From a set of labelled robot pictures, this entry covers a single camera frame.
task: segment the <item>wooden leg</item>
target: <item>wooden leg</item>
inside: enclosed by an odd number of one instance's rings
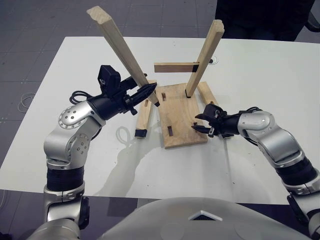
[[[191,74],[189,82],[185,88],[185,93],[188,98],[192,97],[192,95],[194,94],[197,85],[200,82],[200,79],[204,74],[208,66],[208,63],[212,55],[214,54],[224,32],[225,29],[222,21],[214,20],[209,29],[208,35],[206,36],[206,39],[204,41],[200,55],[197,60],[197,62],[199,62],[199,67],[196,72],[193,72]]]
[[[120,33],[114,20],[101,7],[95,6],[86,11],[96,21],[101,33],[110,44],[115,54],[119,57],[129,74],[139,87],[148,84],[146,76],[142,72],[137,60],[130,51],[124,37]],[[149,96],[149,100],[158,106],[159,101],[155,93]]]
[[[208,86],[206,81],[199,82],[198,91],[205,105],[207,104],[218,105],[218,102],[215,96],[213,95],[213,93],[211,92],[210,87]]]
[[[151,84],[156,83],[155,80],[149,80],[148,82]],[[135,138],[145,138],[147,136],[151,108],[152,103],[148,99],[141,102],[135,126]]]

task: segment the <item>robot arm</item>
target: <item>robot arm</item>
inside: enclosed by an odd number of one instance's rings
[[[320,238],[320,173],[297,140],[276,124],[272,114],[252,107],[227,115],[219,106],[208,104],[196,118],[209,122],[211,128],[192,126],[209,137],[241,135],[258,146],[290,193],[287,200],[297,218],[308,224],[312,238]]]
[[[85,101],[70,98],[76,105],[64,110],[56,128],[44,142],[47,160],[47,184],[44,187],[43,224],[29,239],[79,239],[81,229],[89,223],[89,199],[83,197],[85,191],[84,166],[91,140],[106,124],[106,120],[118,113],[131,111],[145,100],[157,84],[147,84],[132,96],[127,90],[137,86],[133,78],[121,81],[120,74],[109,65],[100,67],[98,81],[101,94],[81,96]]]

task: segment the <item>wooden plank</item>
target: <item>wooden plank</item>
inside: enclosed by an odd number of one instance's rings
[[[130,51],[124,37],[120,33],[114,20],[101,7],[95,6],[86,11],[90,17],[96,21],[101,33],[106,41],[110,44],[115,54],[121,60],[129,74],[133,77],[139,87],[148,84],[146,76],[142,72],[137,60]],[[149,100],[156,106],[159,104],[157,96],[152,93]]]
[[[148,82],[153,84],[153,83],[156,83],[157,81],[148,80]],[[151,108],[152,108],[152,104],[148,99],[144,100],[140,104],[138,119],[136,121],[136,126],[135,126],[135,134],[134,134],[135,138],[145,138],[147,136]]]
[[[205,134],[191,127],[194,124],[203,125],[203,121],[195,118],[200,113],[198,103],[195,97],[186,97],[186,86],[186,83],[182,83],[158,86],[156,89],[165,149],[208,141]]]
[[[199,82],[197,88],[205,105],[215,104],[218,106],[218,102],[211,92],[210,87],[208,86],[206,81]]]
[[[155,62],[155,73],[195,73],[198,62]]]
[[[206,36],[200,55],[197,59],[197,62],[199,62],[198,70],[191,74],[189,82],[186,86],[185,93],[188,98],[192,97],[192,95],[194,94],[196,87],[200,82],[200,79],[204,74],[208,63],[213,56],[224,32],[225,29],[222,21],[214,20],[211,24],[208,35]]]

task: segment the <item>white table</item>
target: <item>white table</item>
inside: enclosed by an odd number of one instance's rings
[[[161,86],[187,82],[189,73],[154,73],[154,62],[193,62],[204,39],[141,38],[126,41]],[[320,169],[320,45],[222,39],[202,77],[230,114],[258,106],[289,130]],[[67,37],[56,54],[0,169],[0,189],[38,192],[46,184],[45,137],[75,90],[99,94],[100,65],[129,76],[102,37]],[[199,100],[200,110],[204,105]],[[268,161],[239,136],[164,149],[153,109],[146,139],[135,139],[137,116],[118,114],[91,143],[85,194],[171,198],[212,197],[242,203],[286,204],[287,192]]]

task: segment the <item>white cable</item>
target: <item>white cable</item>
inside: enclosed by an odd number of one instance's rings
[[[30,107],[30,105],[26,105],[26,104],[24,103],[24,101],[27,100],[27,99],[31,99],[31,101],[32,101],[32,100],[34,99],[34,96],[35,96],[35,95],[36,95],[36,94],[33,93],[33,92],[27,92],[27,93],[22,94],[21,99],[20,99],[20,102],[19,102],[18,105],[17,105],[17,109],[18,109],[18,111],[19,111],[20,113],[23,113],[23,114],[27,113],[27,111],[22,111],[22,110],[21,110],[20,105],[22,105],[24,108],[28,109],[28,108]]]
[[[3,207],[4,202],[5,202],[5,196],[6,196],[6,190],[3,190],[3,195],[2,195],[2,200],[0,203],[0,209]]]

